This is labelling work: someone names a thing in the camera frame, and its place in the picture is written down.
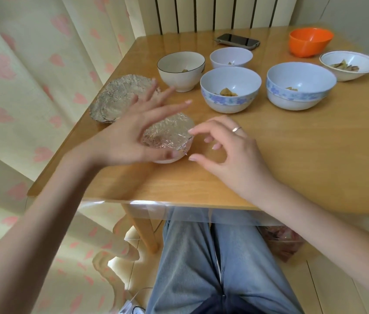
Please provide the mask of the person's left hand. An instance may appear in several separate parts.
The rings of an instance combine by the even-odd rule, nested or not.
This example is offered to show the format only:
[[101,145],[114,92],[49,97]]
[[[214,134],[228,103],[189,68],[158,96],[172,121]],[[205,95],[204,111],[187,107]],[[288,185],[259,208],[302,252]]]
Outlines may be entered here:
[[[154,92],[156,96],[157,87],[158,84],[153,79],[151,87],[141,96],[146,96],[149,91]],[[176,104],[177,113],[186,109],[191,103],[192,100],[186,100]],[[103,168],[146,162],[143,160],[143,149],[154,147],[144,145],[142,137],[146,129],[153,124],[155,123],[145,123],[139,111],[126,111],[119,120],[87,141],[87,151],[89,151],[92,166]]]

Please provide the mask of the person's right hand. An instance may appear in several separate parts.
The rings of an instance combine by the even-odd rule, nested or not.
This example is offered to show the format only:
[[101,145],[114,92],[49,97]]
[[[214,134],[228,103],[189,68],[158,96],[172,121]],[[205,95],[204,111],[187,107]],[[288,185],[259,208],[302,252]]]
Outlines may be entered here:
[[226,127],[235,134],[229,143],[216,141],[213,150],[223,148],[227,155],[226,170],[207,170],[218,177],[225,185],[240,197],[254,202],[269,186],[275,182],[267,168],[254,139],[250,138],[242,127],[228,116],[218,116],[196,125],[188,132],[193,135],[205,134],[207,127]]

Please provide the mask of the aluminium foil bowl cover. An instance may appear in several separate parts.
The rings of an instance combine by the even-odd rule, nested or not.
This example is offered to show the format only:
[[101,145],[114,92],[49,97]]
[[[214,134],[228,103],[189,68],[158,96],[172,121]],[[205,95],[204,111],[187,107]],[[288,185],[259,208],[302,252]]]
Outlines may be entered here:
[[190,117],[177,113],[146,129],[142,143],[148,147],[170,148],[187,153],[193,141],[188,130],[193,127],[194,122]]

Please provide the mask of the person's left forearm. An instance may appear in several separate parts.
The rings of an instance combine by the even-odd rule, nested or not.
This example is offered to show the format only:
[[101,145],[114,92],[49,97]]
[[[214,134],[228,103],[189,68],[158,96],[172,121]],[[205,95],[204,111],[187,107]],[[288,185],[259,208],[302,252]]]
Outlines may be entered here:
[[85,190],[102,167],[102,156],[85,145],[68,152],[0,239],[0,314],[30,314]]

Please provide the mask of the person's right forearm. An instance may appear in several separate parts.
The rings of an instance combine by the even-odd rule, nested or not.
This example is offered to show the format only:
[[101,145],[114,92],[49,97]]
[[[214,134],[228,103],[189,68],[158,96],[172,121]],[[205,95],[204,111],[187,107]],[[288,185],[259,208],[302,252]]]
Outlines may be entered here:
[[356,280],[369,280],[369,232],[339,219],[269,175],[249,175],[250,202],[300,234]]

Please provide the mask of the crumpled aluminium foil sheet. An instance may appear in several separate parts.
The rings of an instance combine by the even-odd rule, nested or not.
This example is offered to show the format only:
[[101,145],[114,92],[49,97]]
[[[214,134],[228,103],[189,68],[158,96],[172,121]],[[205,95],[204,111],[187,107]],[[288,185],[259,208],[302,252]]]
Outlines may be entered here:
[[151,84],[152,79],[136,74],[110,81],[90,105],[90,117],[100,123],[113,123],[129,108],[133,95],[145,94]]

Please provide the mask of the white bowl with dark rim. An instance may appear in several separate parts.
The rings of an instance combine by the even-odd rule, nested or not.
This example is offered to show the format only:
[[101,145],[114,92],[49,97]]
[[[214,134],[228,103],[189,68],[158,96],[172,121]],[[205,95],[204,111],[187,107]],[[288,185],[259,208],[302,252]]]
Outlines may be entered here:
[[157,62],[161,79],[177,92],[188,92],[200,81],[205,70],[206,59],[197,52],[180,51],[165,55]]

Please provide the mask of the medium blue floral bowl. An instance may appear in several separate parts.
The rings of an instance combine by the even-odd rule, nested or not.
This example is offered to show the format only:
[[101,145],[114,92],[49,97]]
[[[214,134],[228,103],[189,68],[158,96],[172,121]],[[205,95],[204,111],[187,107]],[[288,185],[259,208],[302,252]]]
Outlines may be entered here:
[[[200,79],[201,94],[208,106],[223,114],[245,110],[256,98],[262,84],[261,77],[244,67],[221,67],[205,73]],[[228,88],[236,97],[216,95]]]

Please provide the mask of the small pale blue bowl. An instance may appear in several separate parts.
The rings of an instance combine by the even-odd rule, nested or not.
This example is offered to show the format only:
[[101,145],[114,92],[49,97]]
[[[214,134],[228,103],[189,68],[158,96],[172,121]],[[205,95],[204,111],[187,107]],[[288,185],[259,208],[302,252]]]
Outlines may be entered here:
[[234,62],[234,67],[246,67],[252,60],[253,54],[251,51],[238,47],[224,47],[215,50],[210,54],[210,61],[213,69],[229,66],[228,62]]

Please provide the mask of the wooden table leg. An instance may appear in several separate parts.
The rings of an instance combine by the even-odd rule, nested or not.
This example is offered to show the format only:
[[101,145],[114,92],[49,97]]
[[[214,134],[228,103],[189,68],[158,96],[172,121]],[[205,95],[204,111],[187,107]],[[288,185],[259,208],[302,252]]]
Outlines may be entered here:
[[146,218],[136,217],[133,215],[133,206],[131,204],[121,203],[126,215],[131,219],[133,226],[138,232],[140,239],[145,244],[148,252],[155,254],[159,250],[159,244],[156,240],[154,229],[152,227],[149,214]]

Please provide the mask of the large blue floral bowl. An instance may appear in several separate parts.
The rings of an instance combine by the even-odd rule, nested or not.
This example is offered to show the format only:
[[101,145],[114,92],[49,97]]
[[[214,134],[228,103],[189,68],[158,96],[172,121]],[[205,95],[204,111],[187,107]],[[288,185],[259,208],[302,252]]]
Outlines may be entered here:
[[[307,110],[326,98],[337,84],[335,75],[317,64],[284,62],[272,66],[266,75],[268,100],[291,111]],[[297,87],[298,92],[287,90]]]

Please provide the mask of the black smartphone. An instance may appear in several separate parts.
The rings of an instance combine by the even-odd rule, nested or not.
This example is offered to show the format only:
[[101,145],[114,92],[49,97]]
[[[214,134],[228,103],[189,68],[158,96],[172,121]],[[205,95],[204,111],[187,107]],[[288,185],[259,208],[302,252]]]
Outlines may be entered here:
[[230,33],[224,33],[214,39],[217,43],[243,48],[252,51],[260,46],[260,41],[252,38],[247,38],[244,36],[238,36]]

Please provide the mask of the white radiator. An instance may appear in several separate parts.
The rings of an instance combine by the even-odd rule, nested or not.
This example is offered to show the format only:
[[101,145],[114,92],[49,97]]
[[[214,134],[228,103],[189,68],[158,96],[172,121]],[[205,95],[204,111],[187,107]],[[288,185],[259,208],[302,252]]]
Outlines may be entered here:
[[288,26],[297,0],[145,0],[148,35]]

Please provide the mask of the blue jeans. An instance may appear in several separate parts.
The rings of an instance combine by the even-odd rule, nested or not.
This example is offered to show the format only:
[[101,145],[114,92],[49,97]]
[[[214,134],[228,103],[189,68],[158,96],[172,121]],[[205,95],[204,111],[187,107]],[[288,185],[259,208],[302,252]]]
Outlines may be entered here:
[[191,314],[215,294],[238,295],[266,314],[304,314],[266,245],[256,214],[175,207],[163,227],[163,250],[149,314]]

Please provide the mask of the cream curtain with pink hearts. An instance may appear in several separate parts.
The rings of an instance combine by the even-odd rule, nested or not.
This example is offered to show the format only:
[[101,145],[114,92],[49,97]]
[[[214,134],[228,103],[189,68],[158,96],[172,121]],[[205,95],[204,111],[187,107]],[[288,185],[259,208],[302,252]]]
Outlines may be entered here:
[[[130,0],[0,0],[0,239],[27,195],[135,41]],[[137,250],[113,203],[83,201],[34,314],[114,314],[128,297],[109,267]]]

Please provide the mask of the reddish plastic bag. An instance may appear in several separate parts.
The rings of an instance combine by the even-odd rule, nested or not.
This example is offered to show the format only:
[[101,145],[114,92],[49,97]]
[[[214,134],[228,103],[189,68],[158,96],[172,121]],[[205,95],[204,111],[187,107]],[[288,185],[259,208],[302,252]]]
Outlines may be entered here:
[[282,262],[288,262],[304,245],[305,240],[286,226],[260,226],[261,236],[272,254]]

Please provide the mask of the orange plastic bowl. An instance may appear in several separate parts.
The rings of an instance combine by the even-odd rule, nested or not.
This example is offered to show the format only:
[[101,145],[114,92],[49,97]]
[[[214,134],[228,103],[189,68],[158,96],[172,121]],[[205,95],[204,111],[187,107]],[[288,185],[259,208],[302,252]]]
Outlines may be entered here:
[[295,57],[308,58],[323,52],[334,33],[318,27],[298,28],[289,34],[289,51]]

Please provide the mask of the food scraps in red-rim bowl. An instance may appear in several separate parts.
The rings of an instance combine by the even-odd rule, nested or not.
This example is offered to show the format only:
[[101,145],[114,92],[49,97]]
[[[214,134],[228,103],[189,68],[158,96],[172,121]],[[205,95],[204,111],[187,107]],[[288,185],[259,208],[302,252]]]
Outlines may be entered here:
[[342,60],[342,62],[339,63],[331,64],[330,67],[346,72],[358,72],[360,69],[359,66],[347,64],[346,60]]

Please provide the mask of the white bowl with red rim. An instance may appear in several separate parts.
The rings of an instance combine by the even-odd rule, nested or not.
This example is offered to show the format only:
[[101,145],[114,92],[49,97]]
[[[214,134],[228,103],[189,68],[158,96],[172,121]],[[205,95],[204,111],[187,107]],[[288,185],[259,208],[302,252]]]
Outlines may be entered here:
[[[346,60],[347,64],[359,66],[359,71],[346,72],[330,67],[331,64],[342,62],[342,60]],[[369,74],[369,56],[363,53],[354,51],[329,51],[321,54],[319,61],[324,68],[335,75],[338,82],[347,82]]]

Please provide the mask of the dark blue shirt hem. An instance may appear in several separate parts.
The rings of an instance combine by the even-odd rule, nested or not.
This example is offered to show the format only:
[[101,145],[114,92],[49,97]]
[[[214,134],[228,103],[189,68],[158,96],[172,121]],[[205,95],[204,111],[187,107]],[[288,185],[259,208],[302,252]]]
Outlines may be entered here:
[[215,294],[202,302],[191,314],[266,314],[238,295]]

